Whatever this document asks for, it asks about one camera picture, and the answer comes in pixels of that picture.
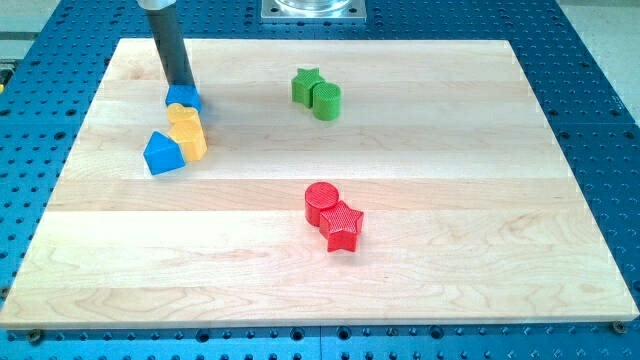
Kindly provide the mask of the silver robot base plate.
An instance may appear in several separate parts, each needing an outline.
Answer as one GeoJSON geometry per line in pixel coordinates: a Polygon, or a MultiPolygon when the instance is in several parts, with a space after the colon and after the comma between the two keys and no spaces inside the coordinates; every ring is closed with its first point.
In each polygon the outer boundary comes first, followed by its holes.
{"type": "Polygon", "coordinates": [[[365,20],[365,0],[261,0],[260,15],[268,21],[365,20]]]}

